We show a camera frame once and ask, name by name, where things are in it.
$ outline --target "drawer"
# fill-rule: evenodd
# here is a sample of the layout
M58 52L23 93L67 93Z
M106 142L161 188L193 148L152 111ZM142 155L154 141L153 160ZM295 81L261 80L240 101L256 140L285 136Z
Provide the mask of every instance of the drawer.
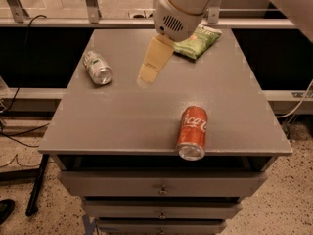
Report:
M246 197L266 180L264 172L63 171L74 196Z
M88 216L109 218L155 219L231 219L242 208L237 203L208 203L183 200L170 201L83 201Z
M107 233L125 232L125 233L146 233L156 235L166 234L216 234L221 233L226 223L222 221L181 221L181 220L97 220L98 228Z

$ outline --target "gray tabletop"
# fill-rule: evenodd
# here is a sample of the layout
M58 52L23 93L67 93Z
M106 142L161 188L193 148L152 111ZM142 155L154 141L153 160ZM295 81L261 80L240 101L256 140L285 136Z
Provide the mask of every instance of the gray tabletop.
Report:
M173 55L147 89L137 75L150 29L95 30L86 48L104 56L113 81L93 84L80 61L41 141L43 154L177 155L181 116L206 109L206 155L279 156L291 146L231 30L196 62Z

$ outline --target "black metal leg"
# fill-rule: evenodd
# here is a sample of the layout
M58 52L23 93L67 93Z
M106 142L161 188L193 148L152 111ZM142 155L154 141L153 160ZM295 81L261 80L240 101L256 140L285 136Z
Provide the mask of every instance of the black metal leg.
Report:
M49 155L44 154L41 159L40 167L37 172L37 176L35 178L35 182L33 184L32 192L30 195L30 199L28 202L27 210L26 210L26 216L32 216L33 214L38 212L38 207L36 205L38 195L41 189L43 176L45 173L45 169L48 163Z

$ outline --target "silver can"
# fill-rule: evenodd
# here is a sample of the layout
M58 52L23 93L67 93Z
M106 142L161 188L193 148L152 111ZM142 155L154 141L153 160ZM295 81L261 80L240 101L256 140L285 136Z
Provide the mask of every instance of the silver can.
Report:
M99 53L88 51L84 54L83 63L94 83L104 85L111 82L112 69Z

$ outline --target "black panel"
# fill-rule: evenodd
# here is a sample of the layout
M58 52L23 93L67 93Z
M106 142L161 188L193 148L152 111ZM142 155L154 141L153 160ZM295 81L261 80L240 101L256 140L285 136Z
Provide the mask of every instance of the black panel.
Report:
M263 90L305 90L313 44L296 29L233 29Z
M66 88L91 28L0 29L0 75L9 87Z

